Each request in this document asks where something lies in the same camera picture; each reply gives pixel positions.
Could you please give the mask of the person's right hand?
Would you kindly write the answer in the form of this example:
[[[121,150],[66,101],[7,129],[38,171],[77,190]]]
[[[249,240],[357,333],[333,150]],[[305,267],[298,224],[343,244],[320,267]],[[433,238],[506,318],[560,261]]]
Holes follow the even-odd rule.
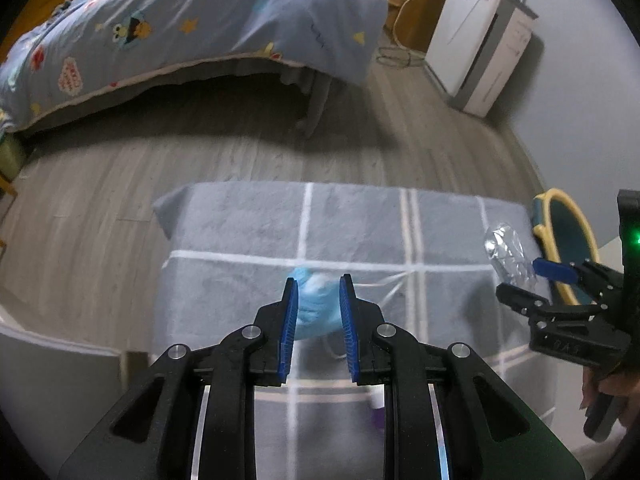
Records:
[[[627,400],[626,408],[620,414],[620,424],[628,429],[639,415],[640,374],[626,372],[608,376],[596,381],[593,370],[582,369],[582,402],[580,409],[589,408],[599,393],[619,396]]]

